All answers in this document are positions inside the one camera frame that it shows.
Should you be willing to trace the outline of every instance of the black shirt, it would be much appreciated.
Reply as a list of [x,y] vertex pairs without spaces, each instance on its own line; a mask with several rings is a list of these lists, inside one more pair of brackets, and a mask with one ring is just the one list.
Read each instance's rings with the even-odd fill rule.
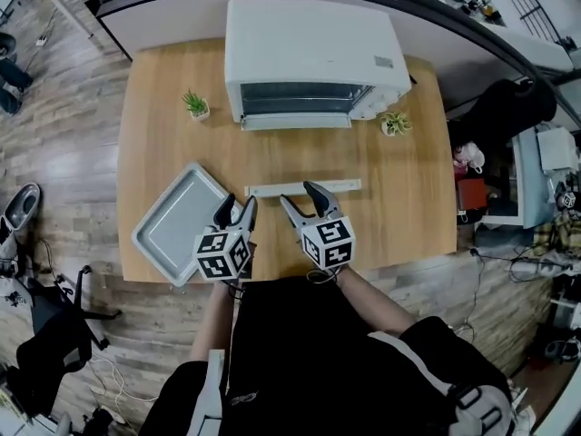
[[[448,433],[454,402],[408,358],[368,337],[371,329],[335,284],[290,278],[247,286],[220,435]],[[509,397],[504,375],[439,318],[400,339],[442,381],[490,384]],[[188,362],[176,370],[140,436],[187,433],[206,368]]]

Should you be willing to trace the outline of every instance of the succulent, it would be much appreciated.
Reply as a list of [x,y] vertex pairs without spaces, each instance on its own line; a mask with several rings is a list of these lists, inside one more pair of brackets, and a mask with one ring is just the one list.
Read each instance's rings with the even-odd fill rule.
[[381,117],[382,130],[386,135],[404,135],[411,129],[408,116],[402,112],[390,112]]
[[188,111],[194,116],[201,116],[208,111],[208,105],[206,102],[198,95],[192,94],[190,89],[188,89],[187,94],[183,95],[182,99],[186,105],[188,105]]

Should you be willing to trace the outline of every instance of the small potted plant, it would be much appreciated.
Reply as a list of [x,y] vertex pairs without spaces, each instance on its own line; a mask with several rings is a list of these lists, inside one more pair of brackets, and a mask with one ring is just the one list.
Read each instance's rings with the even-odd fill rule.
[[210,116],[210,107],[205,98],[201,98],[188,89],[188,93],[182,97],[188,108],[188,112],[192,115],[193,121],[203,121]]
[[411,129],[408,116],[402,112],[390,112],[381,116],[381,131],[385,135],[405,135]]

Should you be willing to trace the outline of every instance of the gray baking tray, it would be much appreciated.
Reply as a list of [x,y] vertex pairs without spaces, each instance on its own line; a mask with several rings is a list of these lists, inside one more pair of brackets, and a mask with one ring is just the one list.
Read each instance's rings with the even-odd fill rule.
[[[183,286],[198,270],[193,243],[228,193],[197,163],[175,178],[131,235],[140,252],[174,285]],[[234,203],[231,217],[241,213]]]

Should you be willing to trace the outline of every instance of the jeans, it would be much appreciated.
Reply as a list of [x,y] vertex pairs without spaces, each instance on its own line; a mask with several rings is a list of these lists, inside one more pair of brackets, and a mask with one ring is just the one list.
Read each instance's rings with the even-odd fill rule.
[[[18,89],[25,89],[33,83],[33,78],[28,73],[22,71],[18,66],[9,60],[0,60],[0,77]],[[7,113],[15,113],[20,107],[20,101],[0,87],[0,106]]]

